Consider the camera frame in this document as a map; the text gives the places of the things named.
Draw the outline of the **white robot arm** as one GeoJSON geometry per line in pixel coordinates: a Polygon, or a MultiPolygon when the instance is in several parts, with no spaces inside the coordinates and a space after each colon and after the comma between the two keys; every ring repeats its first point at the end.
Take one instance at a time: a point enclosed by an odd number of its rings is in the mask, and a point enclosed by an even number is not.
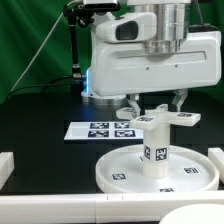
{"type": "Polygon", "coordinates": [[[97,102],[127,98],[139,115],[141,93],[173,90],[180,109],[190,88],[217,84],[221,32],[190,26],[191,2],[128,0],[132,10],[117,18],[108,12],[116,0],[84,0],[84,8],[95,13],[84,95],[97,102]]]}

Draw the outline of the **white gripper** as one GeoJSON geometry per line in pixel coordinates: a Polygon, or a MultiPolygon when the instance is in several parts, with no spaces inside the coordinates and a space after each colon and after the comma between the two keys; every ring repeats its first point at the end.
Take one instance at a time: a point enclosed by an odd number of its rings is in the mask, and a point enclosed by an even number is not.
{"type": "Polygon", "coordinates": [[[90,84],[100,96],[127,94],[133,117],[141,113],[139,93],[175,90],[172,104],[180,112],[185,88],[220,80],[220,45],[219,31],[190,33],[178,52],[168,54],[148,54],[142,43],[101,43],[92,54],[90,84]]]}

